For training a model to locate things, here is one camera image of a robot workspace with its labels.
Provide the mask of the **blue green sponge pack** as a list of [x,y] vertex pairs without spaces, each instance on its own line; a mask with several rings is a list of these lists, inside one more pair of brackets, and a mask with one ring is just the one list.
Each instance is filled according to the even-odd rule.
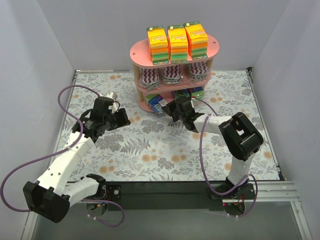
[[187,91],[191,97],[197,98],[200,100],[202,100],[205,96],[205,91],[202,86],[188,88]]
[[144,97],[144,100],[155,114],[158,116],[165,114],[163,107],[165,107],[168,102],[160,94],[148,94]]
[[172,92],[173,99],[176,100],[180,97],[190,97],[190,94],[187,89],[175,90]]

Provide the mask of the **striped pink sponge pack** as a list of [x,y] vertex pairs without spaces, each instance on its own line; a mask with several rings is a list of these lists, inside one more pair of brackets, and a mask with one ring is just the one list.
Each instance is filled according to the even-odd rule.
[[204,61],[188,63],[186,69],[191,82],[201,82],[209,74],[209,68]]
[[151,91],[161,86],[159,71],[156,68],[141,68],[139,84]]
[[161,79],[167,85],[177,85],[182,80],[182,70],[180,65],[163,67],[160,74]]

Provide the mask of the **orange sponge pack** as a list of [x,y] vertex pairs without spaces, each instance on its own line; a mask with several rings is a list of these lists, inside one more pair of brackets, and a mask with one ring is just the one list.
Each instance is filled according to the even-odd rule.
[[183,25],[167,27],[170,61],[184,63],[188,60],[188,38]]
[[207,57],[208,35],[199,21],[186,22],[183,24],[187,40],[188,53],[192,59]]
[[153,65],[169,62],[169,44],[163,26],[151,26],[147,30],[150,57]]

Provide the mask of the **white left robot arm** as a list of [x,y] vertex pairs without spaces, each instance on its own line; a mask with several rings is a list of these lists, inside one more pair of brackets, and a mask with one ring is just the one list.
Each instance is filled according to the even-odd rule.
[[67,184],[71,173],[82,157],[106,131],[130,125],[126,110],[115,96],[99,96],[93,108],[80,116],[65,144],[66,151],[59,154],[48,169],[35,181],[28,181],[23,194],[29,210],[58,223],[71,206],[90,198],[94,202],[107,200],[111,193],[106,180],[90,173],[81,180]]

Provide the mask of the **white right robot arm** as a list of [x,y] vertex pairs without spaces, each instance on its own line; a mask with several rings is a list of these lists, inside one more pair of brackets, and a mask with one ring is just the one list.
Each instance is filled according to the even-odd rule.
[[[182,96],[161,107],[174,122],[181,121],[185,128],[200,133],[199,158],[203,177],[210,191],[219,197],[232,196],[248,184],[249,170],[255,154],[264,139],[244,113],[232,116],[218,116],[197,112],[191,97]],[[231,167],[225,183],[214,188],[207,177],[203,163],[204,133],[222,136],[232,155]]]

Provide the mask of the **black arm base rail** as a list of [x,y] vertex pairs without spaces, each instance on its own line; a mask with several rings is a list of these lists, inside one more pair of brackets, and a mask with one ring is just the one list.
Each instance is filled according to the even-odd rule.
[[254,200],[254,186],[248,183],[226,196],[215,195],[202,181],[109,182],[97,196],[82,197],[90,203],[103,200],[124,210],[209,210],[223,211],[223,200],[235,203],[231,210],[243,214],[245,200]]

